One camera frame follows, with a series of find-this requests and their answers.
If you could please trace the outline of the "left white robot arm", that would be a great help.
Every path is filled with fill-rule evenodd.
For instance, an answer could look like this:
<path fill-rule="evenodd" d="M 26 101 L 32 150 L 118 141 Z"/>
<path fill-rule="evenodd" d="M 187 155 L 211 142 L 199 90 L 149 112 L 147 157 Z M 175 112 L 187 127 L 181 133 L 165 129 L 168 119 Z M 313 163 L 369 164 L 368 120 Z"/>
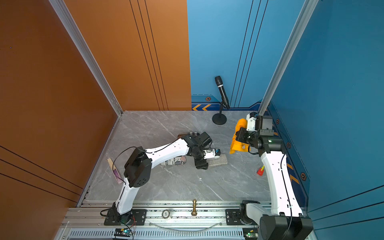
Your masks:
<path fill-rule="evenodd" d="M 106 209 L 106 214 L 100 212 L 105 218 L 105 226 L 130 224 L 134 213 L 133 203 L 139 189 L 145 185 L 151 176 L 154 167 L 176 157 L 193 157 L 198 170 L 207 170 L 209 159 L 217 159 L 221 155 L 219 149 L 212 147 L 212 138 L 203 132 L 197 135 L 186 134 L 170 144 L 144 149 L 133 147 L 133 152 L 125 163 L 122 190 L 112 207 Z"/>

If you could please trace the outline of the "grey eyeglass case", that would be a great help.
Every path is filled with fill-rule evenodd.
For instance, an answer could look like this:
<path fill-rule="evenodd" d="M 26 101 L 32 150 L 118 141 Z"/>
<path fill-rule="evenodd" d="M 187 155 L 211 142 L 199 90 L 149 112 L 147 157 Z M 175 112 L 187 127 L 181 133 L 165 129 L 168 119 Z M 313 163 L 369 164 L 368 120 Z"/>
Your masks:
<path fill-rule="evenodd" d="M 207 159 L 207 163 L 209 164 L 209 167 L 220 167 L 225 166 L 228 164 L 227 156 L 225 154 L 220 155 L 217 158 L 211 158 Z"/>

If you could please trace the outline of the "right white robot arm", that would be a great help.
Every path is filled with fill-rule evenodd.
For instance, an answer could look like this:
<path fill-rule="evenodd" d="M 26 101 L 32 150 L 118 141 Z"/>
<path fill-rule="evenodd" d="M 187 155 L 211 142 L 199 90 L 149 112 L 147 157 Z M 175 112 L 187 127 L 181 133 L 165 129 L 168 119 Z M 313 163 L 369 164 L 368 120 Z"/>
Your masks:
<path fill-rule="evenodd" d="M 287 164 L 284 142 L 271 131 L 240 128 L 236 140 L 258 150 L 268 177 L 271 208 L 267 210 L 255 201 L 240 205 L 241 220 L 258 226 L 260 240 L 305 240 L 313 231 L 313 222 L 303 215 L 295 196 Z"/>

